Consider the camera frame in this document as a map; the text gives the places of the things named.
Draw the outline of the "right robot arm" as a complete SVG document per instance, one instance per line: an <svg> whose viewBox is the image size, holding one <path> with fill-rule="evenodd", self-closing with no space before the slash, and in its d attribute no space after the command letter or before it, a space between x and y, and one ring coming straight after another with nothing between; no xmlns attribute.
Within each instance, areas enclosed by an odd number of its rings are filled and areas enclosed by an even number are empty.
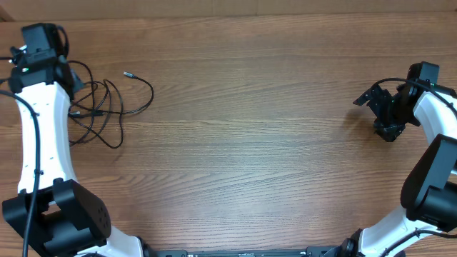
<svg viewBox="0 0 457 257"><path fill-rule="evenodd" d="M395 95L375 82L355 101L375 114L376 134L395 141L406 124L423 128L428 141L401 189L401 205L377 224L359 229L327 256L404 256L406 248L428 236L455 239L456 92L438 84L439 67L412 64Z"/></svg>

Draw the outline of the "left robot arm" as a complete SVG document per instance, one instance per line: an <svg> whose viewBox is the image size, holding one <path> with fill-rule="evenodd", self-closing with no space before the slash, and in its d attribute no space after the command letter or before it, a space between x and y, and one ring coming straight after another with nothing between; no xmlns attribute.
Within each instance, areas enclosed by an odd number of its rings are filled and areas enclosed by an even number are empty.
<svg viewBox="0 0 457 257"><path fill-rule="evenodd" d="M23 163L18 194L5 200L5 221L40 256L150 256L137 236L111 224L104 202L84 188L73 170L68 114L81 81L67 61L69 44L55 24L22 30L12 48L7 96L19 107Z"/></svg>

